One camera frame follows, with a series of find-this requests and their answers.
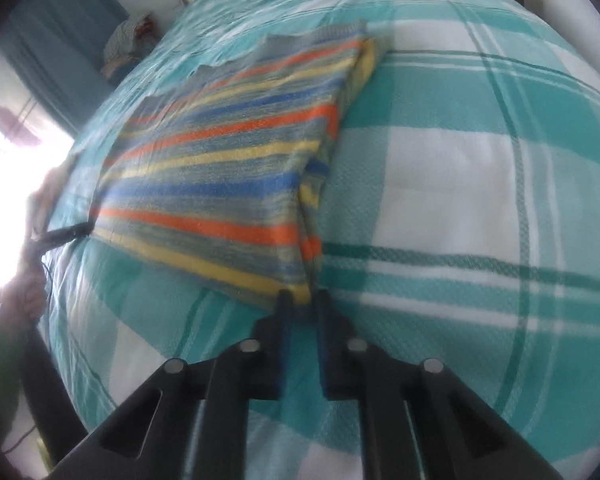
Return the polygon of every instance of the striped cloth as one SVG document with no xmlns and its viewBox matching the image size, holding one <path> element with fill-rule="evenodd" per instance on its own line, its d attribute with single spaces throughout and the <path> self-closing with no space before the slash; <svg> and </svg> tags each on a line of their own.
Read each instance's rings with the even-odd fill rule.
<svg viewBox="0 0 600 480">
<path fill-rule="evenodd" d="M 340 117 L 371 76 L 362 24 L 270 36 L 145 98 L 112 147 L 94 237 L 243 301 L 308 304 Z"/>
<path fill-rule="evenodd" d="M 51 228 L 87 218 L 138 103 L 267 34 L 366 20 L 387 54 L 341 124 L 320 284 L 366 340 L 438 357 L 569 480 L 600 459 L 600 75 L 512 0 L 195 0 L 77 139 Z M 168 357 L 249 335 L 261 308 L 100 239 L 48 258 L 42 332 L 93 428 Z M 354 403 L 327 402 L 293 327 L 285 396 L 251 402 L 247 480 L 359 480 Z"/>
</svg>

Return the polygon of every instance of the hand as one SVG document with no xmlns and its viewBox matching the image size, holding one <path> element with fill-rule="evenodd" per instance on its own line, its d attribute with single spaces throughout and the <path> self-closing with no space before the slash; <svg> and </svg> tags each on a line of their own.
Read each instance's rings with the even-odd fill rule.
<svg viewBox="0 0 600 480">
<path fill-rule="evenodd" d="M 38 322 L 46 306 L 45 283 L 42 264 L 20 270 L 2 289 L 0 325 L 17 332 Z"/>
</svg>

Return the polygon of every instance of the bright light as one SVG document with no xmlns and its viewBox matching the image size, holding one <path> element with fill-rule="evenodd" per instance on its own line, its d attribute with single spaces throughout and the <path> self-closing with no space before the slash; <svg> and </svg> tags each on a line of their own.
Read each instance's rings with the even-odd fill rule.
<svg viewBox="0 0 600 480">
<path fill-rule="evenodd" d="M 27 196 L 40 187 L 49 169 L 61 164 L 71 144 L 57 128 L 35 148 L 18 148 L 0 132 L 0 286 L 16 272 Z"/>
</svg>

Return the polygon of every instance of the person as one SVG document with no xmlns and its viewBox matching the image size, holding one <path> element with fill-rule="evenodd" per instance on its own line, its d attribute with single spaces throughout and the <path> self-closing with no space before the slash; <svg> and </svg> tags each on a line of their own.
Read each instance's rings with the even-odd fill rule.
<svg viewBox="0 0 600 480">
<path fill-rule="evenodd" d="M 18 409 L 20 363 L 27 335 L 46 306 L 42 264 L 20 269 L 0 297 L 0 447 Z"/>
</svg>

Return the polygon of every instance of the bedsheet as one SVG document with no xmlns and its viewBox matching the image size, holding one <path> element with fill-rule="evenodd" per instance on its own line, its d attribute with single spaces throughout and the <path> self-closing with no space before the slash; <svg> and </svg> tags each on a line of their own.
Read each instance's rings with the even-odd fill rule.
<svg viewBox="0 0 600 480">
<path fill-rule="evenodd" d="M 342 125 L 318 215 L 320 282 L 359 333 L 438 357 L 567 478 L 600 457 L 600 76 L 511 0 L 195 0 L 78 139 L 51 227 L 83 221 L 140 100 L 266 34 L 366 20 L 388 54 Z M 48 257 L 40 330 L 95 427 L 171 356 L 264 313 L 100 240 Z M 320 393 L 293 329 L 285 398 L 252 402 L 247 477 L 361 478 L 355 405 Z"/>
</svg>

